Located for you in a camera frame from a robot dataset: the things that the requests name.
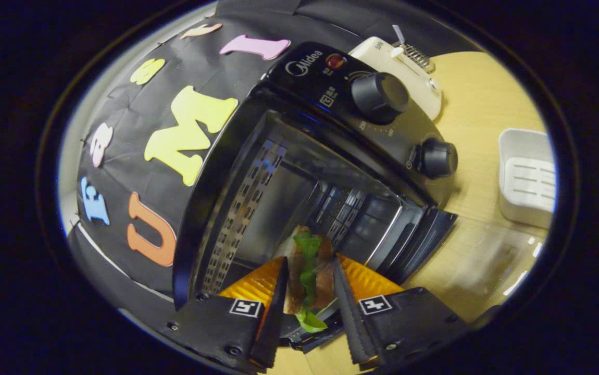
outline midea logo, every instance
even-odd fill
[[[285,71],[296,77],[304,76],[306,73],[309,73],[309,67],[311,67],[311,64],[313,64],[313,62],[318,59],[318,56],[322,54],[323,52],[321,51],[314,51],[311,55],[306,55],[304,59],[299,61],[291,61],[288,64],[285,64]]]

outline sandwich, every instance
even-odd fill
[[[330,240],[325,235],[312,235],[309,228],[297,226],[280,247],[288,258],[288,286],[283,313],[294,314],[307,332],[320,332],[327,325],[313,309],[326,308],[333,300],[334,257]]]

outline wooden table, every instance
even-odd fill
[[[519,83],[485,53],[435,56],[431,74],[443,89],[443,111],[435,121],[456,145],[456,192],[446,211],[459,215],[454,231],[404,288],[423,286],[471,322],[501,304],[524,271],[547,230],[513,223],[498,207],[498,137],[506,128],[545,131],[540,114]],[[280,347],[270,375],[359,373],[344,335],[302,354]]]

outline red indicator light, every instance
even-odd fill
[[[332,53],[330,56],[328,56],[325,62],[328,64],[330,69],[335,70],[339,69],[343,65],[345,58],[337,53]]]

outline black knob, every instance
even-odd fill
[[[374,73],[353,81],[351,94],[366,119],[379,125],[391,123],[408,109],[406,86],[389,73]]]
[[[455,145],[430,138],[422,145],[421,171],[428,178],[451,176],[457,170]]]

